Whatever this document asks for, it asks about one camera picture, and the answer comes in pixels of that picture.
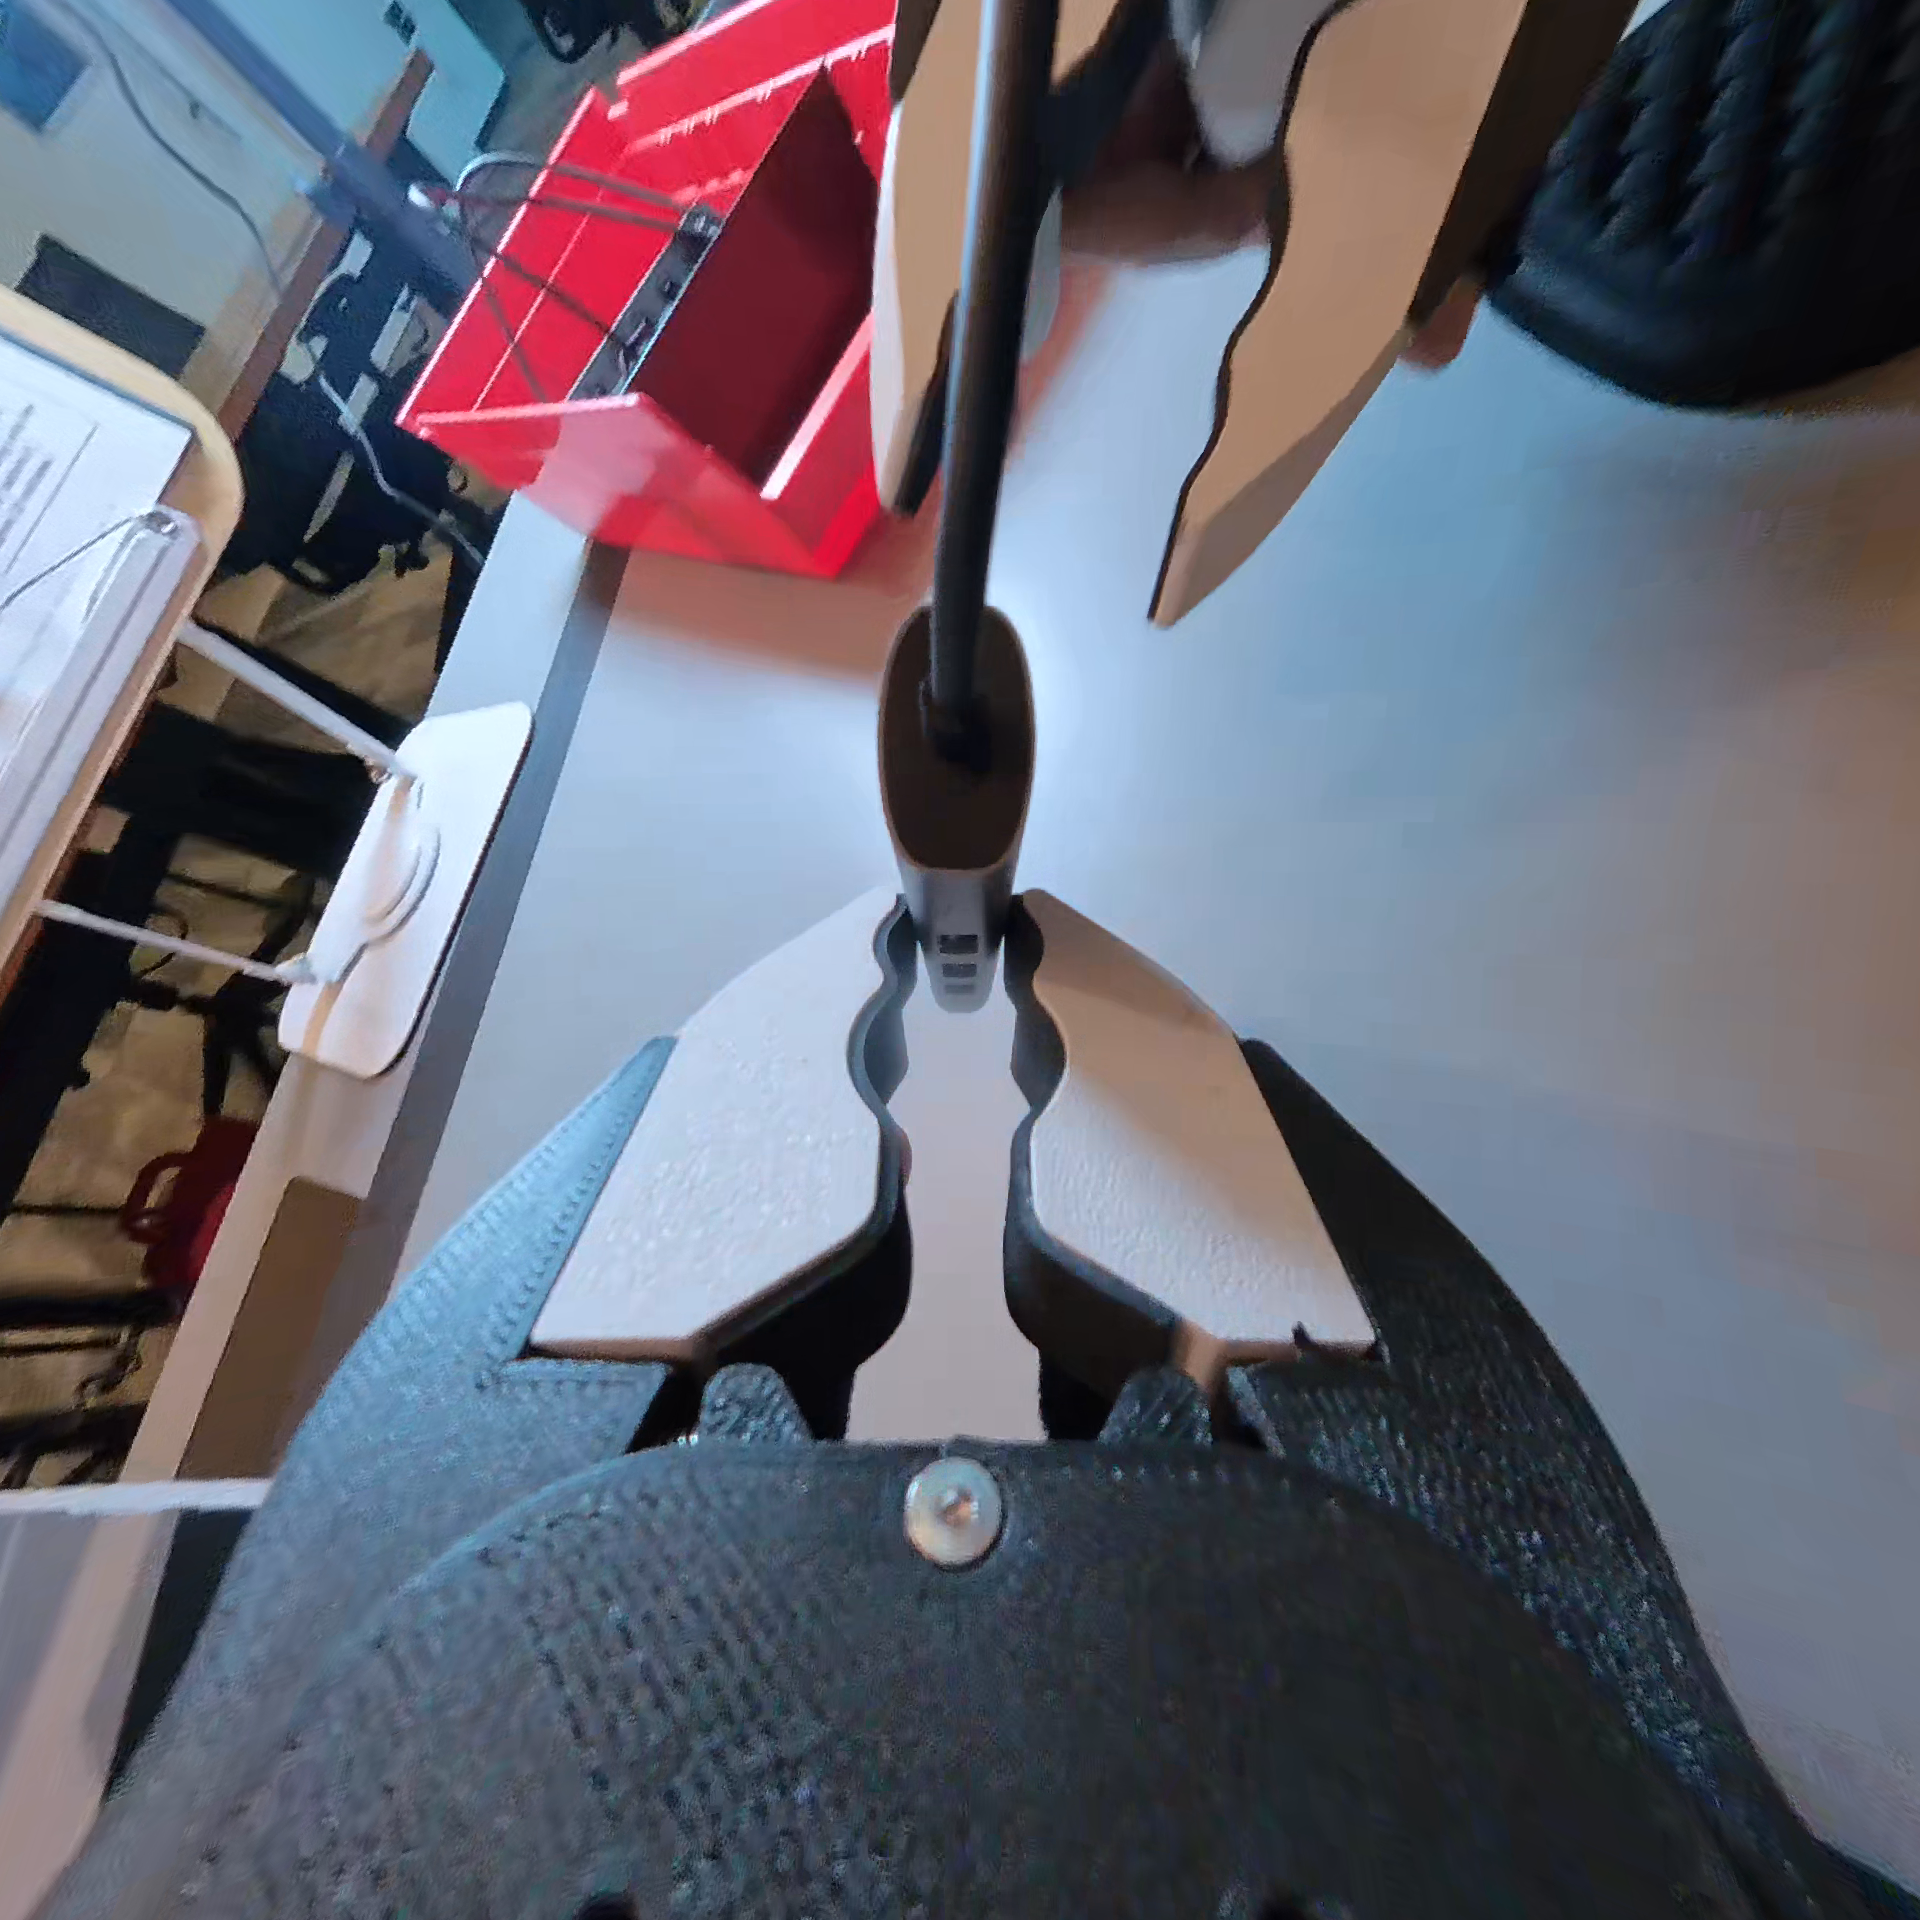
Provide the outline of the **brown top work table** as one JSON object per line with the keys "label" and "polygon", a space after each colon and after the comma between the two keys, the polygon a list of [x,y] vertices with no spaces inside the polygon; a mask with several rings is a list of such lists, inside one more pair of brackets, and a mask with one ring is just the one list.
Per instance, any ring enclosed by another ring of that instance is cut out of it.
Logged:
{"label": "brown top work table", "polygon": [[398,426],[404,377],[457,296],[361,209],[327,169],[300,198],[277,285],[240,319],[216,421],[244,481],[222,573],[270,566],[313,591],[359,585],[376,552],[398,568],[449,552],[471,587],[488,517],[449,481],[448,458]]}

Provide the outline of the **red plastic bin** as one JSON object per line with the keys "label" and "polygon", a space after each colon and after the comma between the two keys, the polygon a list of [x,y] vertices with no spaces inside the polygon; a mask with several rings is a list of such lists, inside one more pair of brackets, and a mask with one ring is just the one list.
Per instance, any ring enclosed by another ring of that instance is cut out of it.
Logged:
{"label": "red plastic bin", "polygon": [[[873,247],[896,3],[740,3],[590,89],[503,213],[400,424],[612,545],[832,581],[880,517]],[[631,391],[574,398],[681,213],[725,214]]]}

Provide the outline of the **white document stand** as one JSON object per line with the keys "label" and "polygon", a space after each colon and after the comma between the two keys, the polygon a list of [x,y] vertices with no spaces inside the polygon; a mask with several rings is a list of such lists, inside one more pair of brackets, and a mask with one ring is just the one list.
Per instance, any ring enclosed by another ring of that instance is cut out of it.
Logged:
{"label": "white document stand", "polygon": [[[430,714],[398,745],[288,669],[193,619],[156,619],[177,585],[181,523],[147,517],[75,583],[32,585],[1,632],[4,960],[39,925],[79,927],[246,975],[280,994],[279,1045],[363,1080],[400,1062],[439,985],[478,873],[532,739],[527,704]],[[304,950],[249,957],[54,901],[57,867],[177,650],[225,671],[372,774],[366,819]]]}

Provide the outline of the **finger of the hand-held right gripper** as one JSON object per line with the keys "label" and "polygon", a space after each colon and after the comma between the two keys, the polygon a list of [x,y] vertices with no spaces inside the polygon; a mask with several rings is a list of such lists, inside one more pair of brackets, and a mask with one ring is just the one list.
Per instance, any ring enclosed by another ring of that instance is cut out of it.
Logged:
{"label": "finger of the hand-held right gripper", "polygon": [[897,1],[873,254],[871,451],[880,505],[920,512],[939,471],[969,230],[977,1]]}
{"label": "finger of the hand-held right gripper", "polygon": [[1631,1],[1169,3],[1208,158],[1267,182],[1268,262],[1216,374],[1149,617],[1230,581],[1467,278]]}

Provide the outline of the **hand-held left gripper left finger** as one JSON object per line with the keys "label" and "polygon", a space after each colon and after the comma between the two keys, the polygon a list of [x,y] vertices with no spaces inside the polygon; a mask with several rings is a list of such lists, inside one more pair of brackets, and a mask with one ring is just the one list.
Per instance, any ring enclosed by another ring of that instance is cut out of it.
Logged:
{"label": "hand-held left gripper left finger", "polygon": [[532,1322],[567,1359],[713,1359],[869,1263],[904,1193],[916,939],[875,886],[731,978],[672,1037]]}

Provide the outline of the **person's right hand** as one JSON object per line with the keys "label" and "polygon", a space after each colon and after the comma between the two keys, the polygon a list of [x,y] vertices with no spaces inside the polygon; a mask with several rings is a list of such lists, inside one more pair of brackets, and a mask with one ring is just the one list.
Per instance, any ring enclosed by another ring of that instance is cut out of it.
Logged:
{"label": "person's right hand", "polygon": [[1233,165],[1208,151],[1183,59],[1163,43],[1087,171],[1062,192],[1062,250],[1158,266],[1262,243],[1278,167],[1275,146]]}

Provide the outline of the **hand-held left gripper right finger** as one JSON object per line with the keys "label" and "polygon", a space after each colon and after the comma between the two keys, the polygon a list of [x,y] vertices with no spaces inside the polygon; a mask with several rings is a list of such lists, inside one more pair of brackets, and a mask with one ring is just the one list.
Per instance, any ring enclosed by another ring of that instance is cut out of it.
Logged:
{"label": "hand-held left gripper right finger", "polygon": [[1000,1275],[1040,1421],[1101,1426],[1155,1368],[1219,1403],[1241,1363],[1369,1357],[1376,1318],[1223,1017],[1038,886],[1003,982],[1023,1114]]}

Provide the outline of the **red bag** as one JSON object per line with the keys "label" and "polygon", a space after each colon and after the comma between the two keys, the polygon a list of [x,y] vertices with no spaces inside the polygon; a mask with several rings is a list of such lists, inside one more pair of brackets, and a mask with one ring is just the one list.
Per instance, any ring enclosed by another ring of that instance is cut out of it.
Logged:
{"label": "red bag", "polygon": [[139,1272],[183,1310],[255,1139],[255,1122],[205,1118],[189,1146],[151,1158],[116,1214],[119,1232],[141,1247]]}

